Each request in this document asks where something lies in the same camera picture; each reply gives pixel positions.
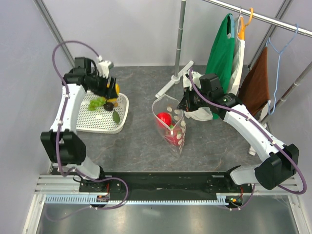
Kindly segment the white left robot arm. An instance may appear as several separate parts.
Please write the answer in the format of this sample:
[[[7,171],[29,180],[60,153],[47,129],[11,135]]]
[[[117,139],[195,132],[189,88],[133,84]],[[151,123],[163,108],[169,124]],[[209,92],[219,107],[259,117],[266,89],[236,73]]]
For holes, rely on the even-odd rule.
[[[62,176],[71,172],[90,180],[97,192],[105,190],[107,180],[103,169],[86,155],[86,145],[77,136],[80,106],[87,93],[106,99],[117,98],[116,79],[109,77],[113,63],[98,57],[98,63],[89,58],[75,58],[74,68],[61,77],[62,96],[56,118],[49,131],[42,132],[40,140],[52,163],[58,165]]]

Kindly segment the dark purple fruit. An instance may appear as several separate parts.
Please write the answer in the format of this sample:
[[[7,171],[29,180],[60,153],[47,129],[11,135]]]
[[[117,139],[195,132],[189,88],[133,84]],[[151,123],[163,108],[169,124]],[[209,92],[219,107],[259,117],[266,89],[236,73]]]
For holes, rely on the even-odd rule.
[[[103,107],[104,107],[104,110],[105,110],[105,111],[111,112],[111,111],[114,110],[114,107],[115,107],[115,106],[114,106],[113,103],[107,102],[107,103],[105,103],[105,104],[103,105]]]

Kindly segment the clear dotted zip bag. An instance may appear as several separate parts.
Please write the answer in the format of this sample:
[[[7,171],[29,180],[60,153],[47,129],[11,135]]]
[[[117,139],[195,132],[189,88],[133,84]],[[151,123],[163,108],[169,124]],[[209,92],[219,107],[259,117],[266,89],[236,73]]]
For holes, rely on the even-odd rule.
[[[161,97],[157,98],[152,104],[152,113],[154,116],[155,124],[158,133],[164,139],[167,146],[169,147],[171,154],[180,157],[182,154],[183,146],[185,143],[185,135],[186,135],[186,121],[184,119],[184,112],[180,109],[177,109],[179,101],[167,94],[162,95]],[[170,126],[160,127],[157,123],[157,114],[161,112],[167,112],[171,116],[171,124]],[[181,146],[174,146],[169,144],[164,137],[166,129],[171,130],[174,127],[180,126],[183,131],[183,143]]]

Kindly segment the red apple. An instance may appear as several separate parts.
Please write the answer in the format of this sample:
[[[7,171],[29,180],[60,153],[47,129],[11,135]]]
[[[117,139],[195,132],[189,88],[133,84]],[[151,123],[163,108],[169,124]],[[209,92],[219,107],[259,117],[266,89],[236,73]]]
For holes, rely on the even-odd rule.
[[[160,127],[170,126],[171,124],[171,116],[167,112],[161,112],[157,114],[157,123]]]

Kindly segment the green grape bunch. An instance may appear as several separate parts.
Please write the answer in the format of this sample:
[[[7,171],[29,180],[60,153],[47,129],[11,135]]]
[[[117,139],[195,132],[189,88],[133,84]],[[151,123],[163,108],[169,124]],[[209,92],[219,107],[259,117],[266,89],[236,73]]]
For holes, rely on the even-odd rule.
[[[106,98],[104,97],[98,97],[96,99],[92,99],[89,102],[88,110],[95,111],[96,109],[102,107],[105,103],[106,103]]]

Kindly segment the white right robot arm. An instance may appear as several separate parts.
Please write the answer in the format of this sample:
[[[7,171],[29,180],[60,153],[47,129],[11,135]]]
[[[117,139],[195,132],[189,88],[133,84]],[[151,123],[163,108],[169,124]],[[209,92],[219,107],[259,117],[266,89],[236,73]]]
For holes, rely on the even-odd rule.
[[[261,160],[258,165],[231,169],[230,175],[223,179],[227,191],[234,192],[241,184],[247,183],[259,183],[265,189],[272,190],[296,174],[299,149],[271,135],[235,94],[224,92],[216,74],[187,72],[183,76],[183,87],[184,94],[178,109],[194,112],[200,108],[209,108],[213,114],[234,127]]]

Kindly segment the red chili pepper green stem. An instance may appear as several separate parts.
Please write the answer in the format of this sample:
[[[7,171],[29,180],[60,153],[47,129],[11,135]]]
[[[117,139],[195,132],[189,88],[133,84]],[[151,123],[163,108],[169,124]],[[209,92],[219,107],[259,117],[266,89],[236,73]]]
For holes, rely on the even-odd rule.
[[[171,130],[166,129],[164,134],[165,140],[174,146],[181,146],[183,143],[183,131],[180,126],[174,127]]]

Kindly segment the yellow bell pepper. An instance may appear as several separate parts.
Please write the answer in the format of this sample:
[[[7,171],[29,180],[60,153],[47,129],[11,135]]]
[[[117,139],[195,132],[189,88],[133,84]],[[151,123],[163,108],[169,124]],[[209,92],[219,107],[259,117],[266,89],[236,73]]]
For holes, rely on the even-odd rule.
[[[117,98],[118,98],[118,95],[119,95],[119,92],[120,92],[120,86],[119,86],[118,83],[116,83],[115,87],[113,89],[113,92],[112,92],[112,94],[116,94],[116,97],[110,98],[110,99],[106,99],[106,102],[111,102],[111,103],[116,102]]]

